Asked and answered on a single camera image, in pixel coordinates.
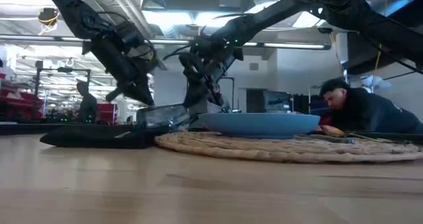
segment round placemat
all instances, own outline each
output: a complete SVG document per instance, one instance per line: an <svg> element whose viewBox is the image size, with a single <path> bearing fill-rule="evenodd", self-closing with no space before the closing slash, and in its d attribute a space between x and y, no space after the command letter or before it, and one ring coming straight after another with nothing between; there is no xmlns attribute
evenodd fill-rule
<svg viewBox="0 0 423 224"><path fill-rule="evenodd" d="M214 132L168 133L155 138L159 147L182 153L218 158L274 162L373 162L410 161L423 158L420 148L356 139L355 144L320 139L247 139Z"/></svg>

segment red machine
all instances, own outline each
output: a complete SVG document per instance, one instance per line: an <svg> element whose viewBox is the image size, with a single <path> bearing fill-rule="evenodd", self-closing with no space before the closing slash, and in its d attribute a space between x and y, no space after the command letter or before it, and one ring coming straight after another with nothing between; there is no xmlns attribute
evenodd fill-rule
<svg viewBox="0 0 423 224"><path fill-rule="evenodd" d="M10 81L1 80L0 87L0 104L3 119L6 120L31 120L32 109L36 99L36 119L42 118L43 102L39 98L30 93L19 91L19 86L12 84Z"/></svg>
<svg viewBox="0 0 423 224"><path fill-rule="evenodd" d="M98 121L107 122L109 124L116 123L116 111L117 105L111 103L99 103L98 104Z"/></svg>

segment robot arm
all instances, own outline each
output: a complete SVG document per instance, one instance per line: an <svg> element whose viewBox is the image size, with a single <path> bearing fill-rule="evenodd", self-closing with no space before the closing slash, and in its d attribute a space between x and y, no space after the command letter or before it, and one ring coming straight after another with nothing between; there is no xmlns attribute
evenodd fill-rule
<svg viewBox="0 0 423 224"><path fill-rule="evenodd" d="M129 21L118 26L104 20L81 0L52 0L74 35L90 39L83 43L83 54L92 52L117 80L117 88L106 96L107 101L119 94L153 105L148 87L147 74L155 67L152 63L137 57L129 57L128 52L139 46L149 46L148 40Z"/></svg>
<svg viewBox="0 0 423 224"><path fill-rule="evenodd" d="M240 47L257 33L298 12L308 11L329 24L353 30L423 63L423 35L373 11L365 0L281 0L264 10L230 20L211 36L196 38L190 53L180 62L190 84L184 105L196 104L213 87L235 59L243 59Z"/></svg>

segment black cloth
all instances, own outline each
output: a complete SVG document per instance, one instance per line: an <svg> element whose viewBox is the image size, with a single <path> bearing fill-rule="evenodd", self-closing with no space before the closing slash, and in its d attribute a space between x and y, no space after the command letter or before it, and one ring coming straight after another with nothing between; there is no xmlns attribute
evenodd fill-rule
<svg viewBox="0 0 423 224"><path fill-rule="evenodd" d="M87 94L82 98L81 106L79 107L78 117L82 122L93 123L96 121L98 115L97 99Z"/></svg>
<svg viewBox="0 0 423 224"><path fill-rule="evenodd" d="M68 148L146 149L154 146L154 137L169 132L168 126L65 126L41 137L42 143Z"/></svg>
<svg viewBox="0 0 423 224"><path fill-rule="evenodd" d="M348 89L341 111L334 111L332 126L344 131L422 133L423 124L411 112L364 89Z"/></svg>

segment table surface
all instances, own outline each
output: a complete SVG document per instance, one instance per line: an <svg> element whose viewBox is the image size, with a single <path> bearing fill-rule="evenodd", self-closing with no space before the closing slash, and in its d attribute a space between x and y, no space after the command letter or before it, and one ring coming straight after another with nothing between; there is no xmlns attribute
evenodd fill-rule
<svg viewBox="0 0 423 224"><path fill-rule="evenodd" d="M299 165L0 137L1 224L421 223L423 162Z"/></svg>

